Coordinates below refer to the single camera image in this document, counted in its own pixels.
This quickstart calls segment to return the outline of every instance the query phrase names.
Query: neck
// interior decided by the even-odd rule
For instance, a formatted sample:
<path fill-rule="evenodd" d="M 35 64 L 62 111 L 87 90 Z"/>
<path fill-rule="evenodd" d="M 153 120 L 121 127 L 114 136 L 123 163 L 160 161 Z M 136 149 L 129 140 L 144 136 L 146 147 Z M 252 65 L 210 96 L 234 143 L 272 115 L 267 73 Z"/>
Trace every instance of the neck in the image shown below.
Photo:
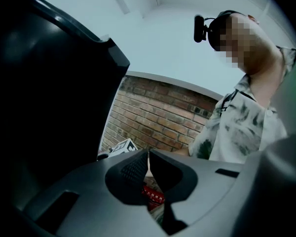
<path fill-rule="evenodd" d="M 284 69 L 284 58 L 281 51 L 273 45 L 255 64 L 255 67 L 254 72 L 249 75 L 251 83 L 260 81 L 279 85 Z"/>

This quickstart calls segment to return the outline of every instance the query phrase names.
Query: white wall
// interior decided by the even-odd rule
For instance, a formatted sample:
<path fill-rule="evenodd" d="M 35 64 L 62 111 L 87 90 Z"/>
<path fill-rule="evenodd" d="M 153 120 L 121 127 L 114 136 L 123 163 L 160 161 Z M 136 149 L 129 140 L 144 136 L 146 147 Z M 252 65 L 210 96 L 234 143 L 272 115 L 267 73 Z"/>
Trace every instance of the white wall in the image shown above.
<path fill-rule="evenodd" d="M 199 11 L 162 5 L 152 11 L 131 45 L 120 43 L 129 52 L 130 75 L 183 86 L 216 99 L 232 92 L 243 73 L 233 69 L 214 52 L 207 41 L 193 39 L 194 17 Z"/>
<path fill-rule="evenodd" d="M 157 8 L 155 0 L 124 0 L 130 11 L 125 15 L 116 0 L 47 1 L 98 37 L 109 35 L 131 62 L 129 75 L 176 84 L 216 99 L 232 92 L 243 73 L 227 65 L 207 41 L 194 42 L 195 15 L 215 17 L 226 9 L 219 2 L 228 9 L 262 15 L 262 10 L 248 0 L 208 0 L 203 7 L 194 2 L 190 7 L 177 4 Z M 272 19 L 265 16 L 261 25 L 277 45 L 292 47 Z"/>
<path fill-rule="evenodd" d="M 62 9 L 98 37 L 124 15 L 115 0 L 46 0 Z"/>

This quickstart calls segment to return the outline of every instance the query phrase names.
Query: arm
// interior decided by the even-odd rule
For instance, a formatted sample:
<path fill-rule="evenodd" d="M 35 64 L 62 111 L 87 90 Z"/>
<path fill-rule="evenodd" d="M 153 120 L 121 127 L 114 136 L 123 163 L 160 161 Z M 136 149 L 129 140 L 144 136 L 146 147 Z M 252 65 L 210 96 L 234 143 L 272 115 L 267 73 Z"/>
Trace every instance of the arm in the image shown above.
<path fill-rule="evenodd" d="M 174 151 L 174 153 L 182 156 L 194 156 L 197 158 L 209 159 L 221 120 L 222 103 L 227 96 L 228 95 L 216 104 L 212 116 L 206 122 L 201 133 L 199 133 L 195 140 L 189 144 L 188 148 Z"/>

